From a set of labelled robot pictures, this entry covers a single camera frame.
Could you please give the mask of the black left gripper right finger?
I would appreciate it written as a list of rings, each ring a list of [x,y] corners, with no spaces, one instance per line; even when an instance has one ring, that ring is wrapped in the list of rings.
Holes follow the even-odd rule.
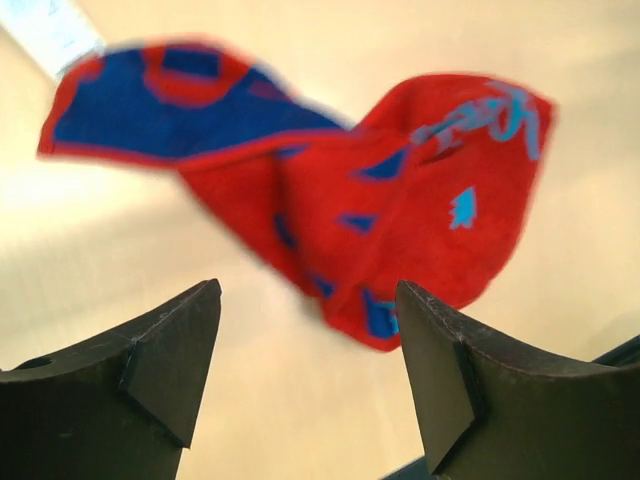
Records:
[[[635,479],[639,342],[586,362],[396,289],[428,479]]]

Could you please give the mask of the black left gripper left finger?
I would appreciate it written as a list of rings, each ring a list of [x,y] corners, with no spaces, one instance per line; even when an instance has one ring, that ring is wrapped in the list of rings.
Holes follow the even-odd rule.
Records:
[[[4,479],[173,479],[221,315],[202,281],[139,317],[1,374]]]

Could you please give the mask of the red towel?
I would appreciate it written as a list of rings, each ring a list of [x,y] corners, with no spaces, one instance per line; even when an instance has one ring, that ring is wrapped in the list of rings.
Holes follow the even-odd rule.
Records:
[[[553,120],[527,87],[429,73],[350,127],[245,58],[179,42],[76,64],[38,151],[173,170],[330,327],[387,352],[398,282],[462,308],[508,262]]]

